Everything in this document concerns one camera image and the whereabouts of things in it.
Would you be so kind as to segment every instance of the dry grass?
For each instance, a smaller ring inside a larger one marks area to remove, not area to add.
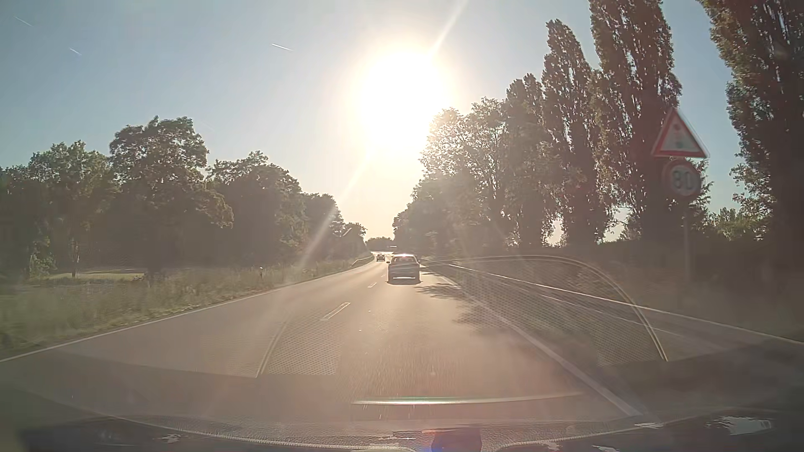
[[[6,287],[0,293],[0,356],[309,281],[353,262],[276,266],[262,276],[258,269],[180,269],[150,285],[133,279],[134,273],[83,273]]]

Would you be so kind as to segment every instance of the triangular road sign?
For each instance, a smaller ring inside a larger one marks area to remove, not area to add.
[[[659,133],[654,144],[652,155],[654,157],[709,157],[677,109],[670,109],[667,112],[662,132]]]

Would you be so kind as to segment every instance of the road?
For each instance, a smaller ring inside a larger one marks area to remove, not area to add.
[[[445,278],[392,284],[386,272],[373,261],[0,362],[0,388],[95,413],[258,425],[634,414]]]

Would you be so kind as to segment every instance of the car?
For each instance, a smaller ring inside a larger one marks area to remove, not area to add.
[[[412,254],[394,254],[388,262],[388,282],[398,277],[412,277],[421,281],[419,275],[419,261]]]

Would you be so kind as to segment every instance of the windshield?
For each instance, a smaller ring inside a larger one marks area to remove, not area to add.
[[[804,381],[799,2],[0,13],[11,432],[502,447]]]

